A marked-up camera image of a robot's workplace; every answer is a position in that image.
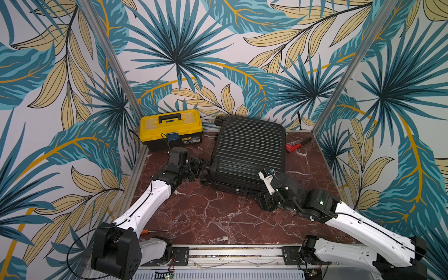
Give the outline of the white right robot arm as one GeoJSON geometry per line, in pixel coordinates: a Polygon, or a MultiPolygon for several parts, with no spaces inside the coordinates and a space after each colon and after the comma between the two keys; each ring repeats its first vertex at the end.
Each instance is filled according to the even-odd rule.
{"type": "Polygon", "coordinates": [[[293,211],[304,219],[333,227],[358,241],[336,243],[308,235],[299,251],[290,255],[298,264],[340,263],[360,268],[384,280],[426,280],[422,258],[427,243],[422,238],[401,236],[363,217],[322,189],[304,190],[292,177],[273,169],[260,171],[266,190],[255,200],[265,211],[293,211]]]}

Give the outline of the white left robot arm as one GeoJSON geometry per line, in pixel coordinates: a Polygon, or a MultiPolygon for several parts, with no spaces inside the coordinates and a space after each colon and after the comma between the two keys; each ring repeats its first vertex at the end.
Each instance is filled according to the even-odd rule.
{"type": "Polygon", "coordinates": [[[130,280],[142,264],[173,262],[171,241],[151,238],[140,242],[144,227],[182,182],[199,178],[205,160],[173,148],[168,161],[153,176],[149,187],[112,223],[102,223],[93,235],[91,268],[119,280],[130,280]]]}

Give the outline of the black hard-shell suitcase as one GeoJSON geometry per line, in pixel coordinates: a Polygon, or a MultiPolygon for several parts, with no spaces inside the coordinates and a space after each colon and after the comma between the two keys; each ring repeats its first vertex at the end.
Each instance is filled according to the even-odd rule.
{"type": "Polygon", "coordinates": [[[232,115],[217,117],[219,133],[201,183],[214,190],[255,197],[267,192],[264,169],[285,170],[286,130],[274,122],[232,115]]]}

